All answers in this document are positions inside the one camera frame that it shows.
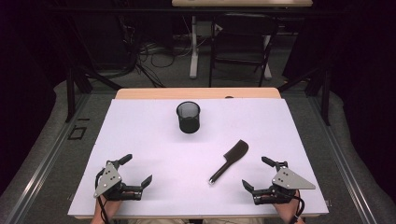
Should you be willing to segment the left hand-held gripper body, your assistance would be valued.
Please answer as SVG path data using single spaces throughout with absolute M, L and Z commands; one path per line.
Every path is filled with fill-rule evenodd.
M 97 174 L 95 179 L 95 192 L 93 197 L 99 199 L 103 196 L 109 201 L 140 201 L 142 186 L 127 186 L 122 182 L 118 171 L 126 160 L 108 161 L 106 166 Z

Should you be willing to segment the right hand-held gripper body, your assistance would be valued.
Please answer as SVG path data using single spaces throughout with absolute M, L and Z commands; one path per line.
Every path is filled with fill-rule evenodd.
M 293 172 L 286 161 L 276 161 L 276 175 L 268 189 L 252 191 L 255 204 L 289 203 L 300 189 L 315 189 L 316 186 Z

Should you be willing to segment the black spatula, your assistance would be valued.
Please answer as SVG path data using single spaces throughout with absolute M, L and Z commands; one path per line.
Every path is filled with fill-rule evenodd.
M 248 143 L 240 139 L 223 157 L 225 163 L 209 178 L 209 184 L 213 185 L 216 181 L 237 161 L 242 159 L 248 152 Z

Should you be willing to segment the black mesh cup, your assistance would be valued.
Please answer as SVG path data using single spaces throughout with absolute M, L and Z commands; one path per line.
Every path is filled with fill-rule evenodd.
M 186 101 L 177 106 L 179 129 L 183 133 L 196 133 L 200 128 L 201 108 L 192 101 Z

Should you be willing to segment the person's left hand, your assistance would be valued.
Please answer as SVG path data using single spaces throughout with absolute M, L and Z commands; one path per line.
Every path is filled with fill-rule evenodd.
M 109 201 L 104 196 L 96 199 L 94 214 L 107 216 L 108 218 L 114 217 L 120 209 L 121 201 Z

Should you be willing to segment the person's right hand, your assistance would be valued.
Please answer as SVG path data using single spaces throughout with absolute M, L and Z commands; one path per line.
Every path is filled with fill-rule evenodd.
M 296 191 L 295 196 L 298 198 L 300 192 Z M 289 203 L 273 203 L 273 207 L 285 223 L 289 223 L 300 208 L 300 203 L 297 198 L 292 199 Z

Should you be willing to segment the black metal stand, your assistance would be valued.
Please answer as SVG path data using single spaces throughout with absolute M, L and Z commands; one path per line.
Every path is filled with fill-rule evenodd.
M 66 93 L 67 93 L 67 118 L 66 122 L 69 122 L 76 114 L 76 96 L 75 87 L 84 93 L 89 94 L 92 92 L 93 87 L 89 81 L 89 78 L 99 80 L 103 84 L 107 85 L 111 89 L 118 91 L 121 89 L 121 85 L 116 84 L 110 79 L 100 75 L 93 69 L 85 66 L 81 67 L 70 67 L 66 75 Z
M 297 85 L 304 79 L 308 78 L 308 84 L 304 89 L 306 96 L 317 96 L 321 91 L 320 116 L 324 123 L 330 126 L 329 105 L 330 105 L 330 87 L 331 87 L 331 70 L 329 68 L 314 67 L 307 73 L 289 79 L 285 84 L 277 87 L 279 92 L 286 91 Z

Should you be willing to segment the black folding chair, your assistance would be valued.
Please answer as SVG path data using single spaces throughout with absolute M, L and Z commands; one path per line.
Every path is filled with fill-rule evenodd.
M 212 86 L 216 64 L 223 63 L 254 66 L 254 73 L 260 69 L 258 86 L 261 87 L 277 31 L 277 20 L 268 15 L 231 12 L 214 17 L 208 85 Z

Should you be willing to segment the desk with white legs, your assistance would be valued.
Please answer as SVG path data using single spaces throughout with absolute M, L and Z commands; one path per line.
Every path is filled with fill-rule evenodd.
M 173 7 L 311 7 L 312 0 L 172 0 Z M 196 17 L 191 19 L 190 78 L 197 78 L 198 55 Z

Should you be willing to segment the metal floor rail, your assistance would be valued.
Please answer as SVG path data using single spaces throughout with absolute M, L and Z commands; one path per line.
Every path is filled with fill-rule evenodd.
M 349 197 L 354 203 L 362 224 L 377 224 L 375 216 L 367 203 L 366 197 L 363 195 L 361 187 L 358 184 L 336 137 L 334 136 L 332 127 L 328 126 L 321 116 L 318 100 L 315 97 L 308 97 L 308 102 L 314 111 L 321 129 L 325 132 L 326 138 L 331 145 L 330 152 L 332 154 L 332 159 L 336 163 L 340 175 L 343 178 Z
M 60 105 L 0 197 L 0 224 L 88 224 L 68 214 L 82 178 L 94 138 L 95 118 L 89 95 L 77 103 L 68 122 Z

